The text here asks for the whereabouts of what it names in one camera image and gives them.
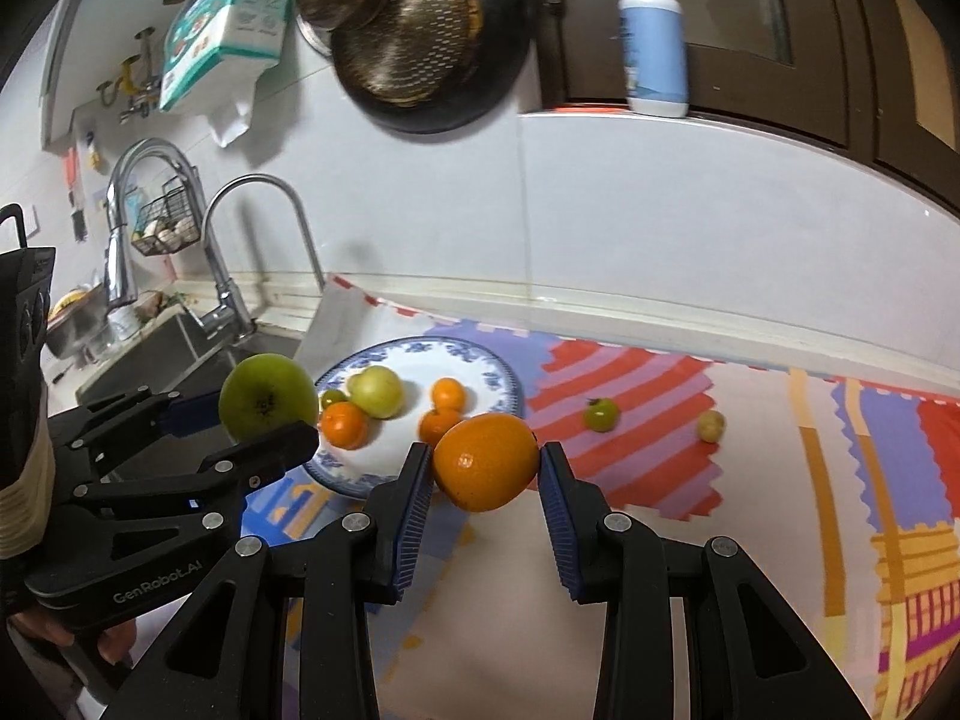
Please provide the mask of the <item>operator hand under gripper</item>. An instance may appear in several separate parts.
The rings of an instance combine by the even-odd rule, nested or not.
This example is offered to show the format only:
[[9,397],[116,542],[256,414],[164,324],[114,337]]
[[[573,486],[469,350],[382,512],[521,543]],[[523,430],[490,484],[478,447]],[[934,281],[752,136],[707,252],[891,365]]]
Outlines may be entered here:
[[[64,649],[75,644],[75,635],[62,626],[59,619],[55,619],[44,608],[21,611],[10,617],[13,626],[26,637],[45,640]],[[98,639],[98,652],[103,660],[111,665],[125,660],[137,640],[137,622],[122,622],[119,626],[106,629]]]

